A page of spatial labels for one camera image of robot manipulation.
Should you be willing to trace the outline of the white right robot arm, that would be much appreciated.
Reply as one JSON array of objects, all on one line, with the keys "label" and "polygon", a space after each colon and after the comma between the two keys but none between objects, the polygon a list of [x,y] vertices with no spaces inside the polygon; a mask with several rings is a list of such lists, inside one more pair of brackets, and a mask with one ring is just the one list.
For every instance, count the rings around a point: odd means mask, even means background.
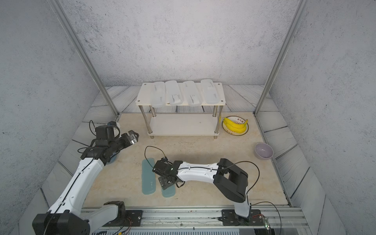
[{"label": "white right robot arm", "polygon": [[234,203],[235,214],[250,220],[251,205],[248,201],[248,174],[230,160],[221,158],[213,164],[191,164],[183,161],[171,163],[166,157],[158,160],[152,171],[159,176],[162,189],[182,185],[188,181],[213,184],[230,201]]}]

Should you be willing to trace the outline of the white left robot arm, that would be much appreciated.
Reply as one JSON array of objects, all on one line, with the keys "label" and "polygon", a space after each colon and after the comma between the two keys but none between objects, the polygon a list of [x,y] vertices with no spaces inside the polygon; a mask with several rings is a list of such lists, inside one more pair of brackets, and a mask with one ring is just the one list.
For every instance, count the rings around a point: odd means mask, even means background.
[{"label": "white left robot arm", "polygon": [[37,235],[89,235],[108,224],[129,222],[121,201],[106,203],[86,217],[81,216],[84,201],[99,173],[118,153],[138,142],[139,134],[121,134],[116,122],[96,127],[96,137],[84,149],[72,179],[46,213],[36,215],[32,227]]}]

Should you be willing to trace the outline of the teal pencil case labelled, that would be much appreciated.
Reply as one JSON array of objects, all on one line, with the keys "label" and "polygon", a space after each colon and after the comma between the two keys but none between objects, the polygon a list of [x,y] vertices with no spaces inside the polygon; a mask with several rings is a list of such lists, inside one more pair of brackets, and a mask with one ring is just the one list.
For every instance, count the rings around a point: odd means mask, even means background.
[{"label": "teal pencil case labelled", "polygon": [[176,187],[175,185],[172,185],[170,187],[168,187],[167,189],[162,189],[162,196],[164,198],[170,198],[170,197],[173,197],[175,196],[176,194]]}]

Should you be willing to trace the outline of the translucent pencil case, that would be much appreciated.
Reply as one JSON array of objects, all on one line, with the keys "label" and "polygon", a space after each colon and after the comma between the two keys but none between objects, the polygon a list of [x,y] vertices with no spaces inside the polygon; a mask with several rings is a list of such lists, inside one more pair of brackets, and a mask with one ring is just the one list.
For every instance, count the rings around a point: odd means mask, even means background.
[{"label": "translucent pencil case", "polygon": [[165,106],[165,83],[154,82],[151,86],[151,106],[161,108]]},{"label": "translucent pencil case", "polygon": [[175,80],[165,82],[166,103],[172,106],[181,105],[183,96],[180,87]]},{"label": "translucent pencil case", "polygon": [[217,104],[219,103],[219,95],[216,90],[216,87],[211,79],[201,80],[201,87],[203,96],[207,104]]},{"label": "translucent pencil case", "polygon": [[202,99],[196,84],[193,81],[186,81],[183,82],[183,88],[188,106],[201,106]]}]

